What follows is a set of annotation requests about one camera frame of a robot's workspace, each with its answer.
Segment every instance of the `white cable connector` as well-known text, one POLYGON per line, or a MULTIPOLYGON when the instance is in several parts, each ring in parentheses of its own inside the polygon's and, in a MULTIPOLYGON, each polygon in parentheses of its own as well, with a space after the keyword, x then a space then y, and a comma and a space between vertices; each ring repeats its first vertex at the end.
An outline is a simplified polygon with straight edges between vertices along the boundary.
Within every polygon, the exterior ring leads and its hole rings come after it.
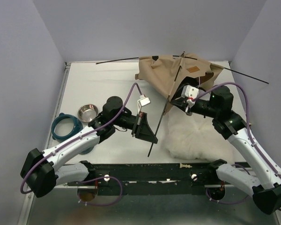
POLYGON ((186 85, 183 87, 181 96, 187 98, 186 102, 188 103, 187 110, 195 105, 194 99, 198 96, 199 89, 191 85, 186 85))
POLYGON ((140 113, 142 107, 144 107, 150 103, 151 103, 151 101, 148 97, 146 97, 145 95, 141 95, 140 99, 137 100, 138 113, 140 113))

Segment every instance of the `blue rubber ring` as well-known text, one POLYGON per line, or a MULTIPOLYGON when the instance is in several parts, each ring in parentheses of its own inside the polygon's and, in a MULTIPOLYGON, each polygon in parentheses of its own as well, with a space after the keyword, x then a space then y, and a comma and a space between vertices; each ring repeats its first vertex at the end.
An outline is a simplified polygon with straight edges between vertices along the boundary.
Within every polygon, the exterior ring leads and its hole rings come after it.
POLYGON ((73 137, 74 135, 76 135, 77 133, 79 133, 80 131, 82 131, 83 129, 83 125, 81 123, 81 121, 72 116, 72 115, 69 115, 69 114, 64 114, 64 113, 61 113, 59 114, 59 116, 53 121, 52 125, 51 125, 51 132, 52 132, 52 138, 56 141, 58 141, 59 143, 62 143, 63 141, 65 141, 66 139, 69 139, 70 137, 73 137), (61 122, 62 120, 64 119, 71 119, 73 121, 73 129, 72 131, 66 135, 66 136, 58 136, 54 130, 55 130, 55 127, 56 125, 61 122))

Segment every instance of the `brown leather patch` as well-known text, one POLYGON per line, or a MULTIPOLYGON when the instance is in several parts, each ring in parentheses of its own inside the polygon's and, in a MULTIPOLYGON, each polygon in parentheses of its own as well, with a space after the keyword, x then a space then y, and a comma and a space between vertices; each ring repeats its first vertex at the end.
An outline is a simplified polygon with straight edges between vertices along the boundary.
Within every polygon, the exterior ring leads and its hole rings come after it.
POLYGON ((197 72, 200 71, 200 69, 198 67, 190 67, 188 69, 186 69, 188 72, 193 73, 193 72, 197 72))

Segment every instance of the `screw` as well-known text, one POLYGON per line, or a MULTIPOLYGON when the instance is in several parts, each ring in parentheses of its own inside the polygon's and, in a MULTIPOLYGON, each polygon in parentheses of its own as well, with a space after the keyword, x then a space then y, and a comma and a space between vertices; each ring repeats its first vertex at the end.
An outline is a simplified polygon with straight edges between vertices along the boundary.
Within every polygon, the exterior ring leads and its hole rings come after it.
POLYGON ((108 182, 108 181, 110 180, 110 178, 109 178, 109 175, 108 175, 108 174, 104 175, 104 177, 106 177, 106 178, 104 178, 104 180, 105 180, 106 182, 108 182))
POLYGON ((198 176, 196 174, 191 175, 191 179, 193 181, 196 181, 198 179, 198 176))

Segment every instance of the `beige cloth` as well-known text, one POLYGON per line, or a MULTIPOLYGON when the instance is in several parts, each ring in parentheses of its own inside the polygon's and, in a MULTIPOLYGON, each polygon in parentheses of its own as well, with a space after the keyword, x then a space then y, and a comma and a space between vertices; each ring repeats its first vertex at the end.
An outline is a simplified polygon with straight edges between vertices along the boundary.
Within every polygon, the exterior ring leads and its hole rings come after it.
MULTIPOLYGON (((135 75, 135 79, 147 81, 165 98, 170 95, 170 100, 186 77, 195 78, 198 82, 200 79, 200 87, 208 90, 213 87, 215 79, 224 68, 220 65, 200 59, 197 55, 192 53, 178 58, 173 58, 172 55, 162 55, 158 56, 157 60, 154 59, 156 59, 156 57, 140 57, 140 72, 135 75), (174 80, 179 66, 181 66, 181 69, 175 82, 174 80)), ((167 113, 171 107, 172 105, 168 104, 165 113, 167 113)))

